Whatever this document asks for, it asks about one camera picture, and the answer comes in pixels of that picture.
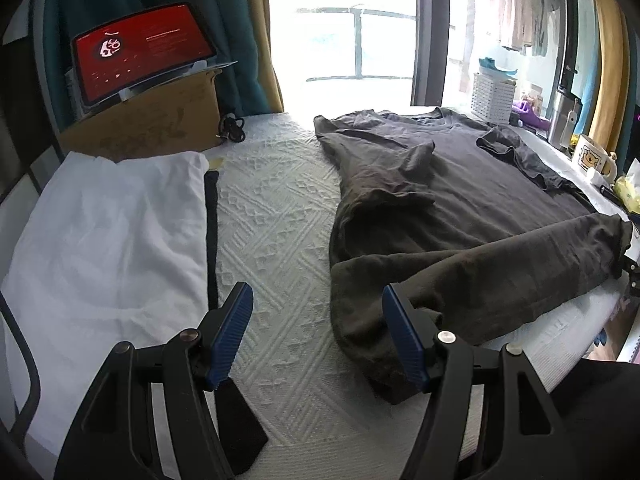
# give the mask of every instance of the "cardboard box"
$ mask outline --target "cardboard box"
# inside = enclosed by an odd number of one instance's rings
[[[115,162],[217,146],[219,73],[205,70],[146,90],[73,124],[60,134],[60,144]]]

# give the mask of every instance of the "white mug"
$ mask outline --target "white mug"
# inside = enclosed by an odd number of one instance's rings
[[[578,139],[571,162],[585,176],[589,168],[593,168],[601,173],[610,184],[613,184],[618,176],[616,161],[607,154],[604,148],[585,135],[581,135]]]

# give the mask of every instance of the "ribbed blue rubber pad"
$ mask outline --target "ribbed blue rubber pad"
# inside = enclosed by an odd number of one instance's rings
[[[382,313],[407,379],[421,392],[426,391],[429,376],[424,365],[424,348],[400,300],[389,285],[382,292]]]
[[[254,291],[249,285],[244,284],[236,301],[226,314],[211,349],[211,368],[207,374],[207,382],[213,389],[229,377],[229,370],[234,363],[253,310]]]

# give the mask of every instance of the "black pants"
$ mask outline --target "black pants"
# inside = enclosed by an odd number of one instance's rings
[[[581,479],[640,478],[640,365],[580,359],[551,398]]]

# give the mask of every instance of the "white basket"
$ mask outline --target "white basket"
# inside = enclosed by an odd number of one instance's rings
[[[508,124],[515,95],[514,84],[476,73],[471,111],[488,123]]]

